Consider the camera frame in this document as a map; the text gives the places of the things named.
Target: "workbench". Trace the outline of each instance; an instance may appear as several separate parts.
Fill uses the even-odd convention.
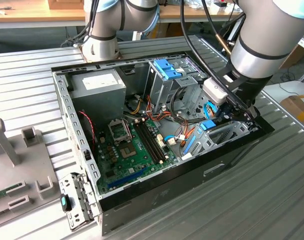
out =
[[[191,37],[216,71],[226,59]],[[183,37],[121,42],[125,58],[189,50]],[[55,93],[51,67],[83,63],[76,48],[0,54],[0,118],[13,136],[26,126],[43,132],[58,179],[77,172]],[[304,240],[304,127],[265,92],[256,100],[275,128],[236,167],[114,230],[109,240]],[[59,199],[0,226],[0,239],[103,239],[95,222],[70,232]]]
[[[3,0],[0,8],[12,7],[15,10],[5,10],[7,15],[0,14],[0,29],[12,28],[44,28],[84,26],[85,12],[83,9],[51,10],[47,0]],[[213,21],[227,21],[229,12],[213,13]],[[185,7],[186,22],[207,22],[204,10]],[[180,7],[174,5],[160,6],[161,23],[179,23]]]

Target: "cardboard box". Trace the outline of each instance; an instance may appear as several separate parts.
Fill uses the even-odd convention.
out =
[[[289,96],[281,101],[281,106],[304,125],[304,95]]]
[[[297,64],[297,62],[300,61],[302,57],[304,57],[304,47],[296,45],[292,52],[284,60],[284,62],[280,66],[280,69],[290,68],[294,64]]]

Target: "blue latch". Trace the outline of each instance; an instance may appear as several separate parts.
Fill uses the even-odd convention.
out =
[[[166,59],[154,60],[154,65],[167,80],[182,77],[182,74],[177,72]]]
[[[207,121],[204,121],[200,124],[200,127],[205,131],[205,130],[208,130],[210,128],[213,128],[215,127],[216,124],[212,121],[212,120],[207,120]]]

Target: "blue tab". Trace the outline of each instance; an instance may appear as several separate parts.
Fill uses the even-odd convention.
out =
[[[203,123],[200,124],[200,127],[201,127],[204,131],[207,130],[206,126],[205,126]]]
[[[193,136],[189,144],[187,145],[186,149],[184,150],[184,154],[187,154],[188,150],[191,148],[193,142],[195,141],[196,136]]]
[[[205,131],[205,130],[215,127],[216,124],[212,120],[207,120],[207,121],[202,122],[200,124],[200,126]]]
[[[173,65],[170,64],[166,59],[154,60],[154,64],[160,71],[171,70],[173,68]]]
[[[180,74],[179,72],[177,71],[166,71],[164,73],[164,77],[169,80],[169,79],[176,79],[176,78],[180,78],[182,76],[182,74]]]
[[[160,71],[160,73],[165,77],[166,80],[176,79],[182,76],[182,74],[177,72],[174,66],[170,64],[166,59],[154,60],[154,65]]]
[[[65,197],[62,197],[62,205],[63,206],[66,205],[66,199],[65,199]]]

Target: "gray robot arm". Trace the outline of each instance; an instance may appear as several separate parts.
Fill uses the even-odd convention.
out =
[[[246,13],[240,35],[227,66],[219,71],[221,81],[237,95],[248,110],[243,112],[213,81],[203,89],[218,106],[217,117],[248,121],[258,116],[256,96],[304,35],[304,0],[238,0]]]
[[[86,24],[89,21],[91,0],[86,0]],[[83,44],[87,61],[115,59],[119,54],[116,31],[151,31],[159,18],[157,0],[100,0],[90,38]]]

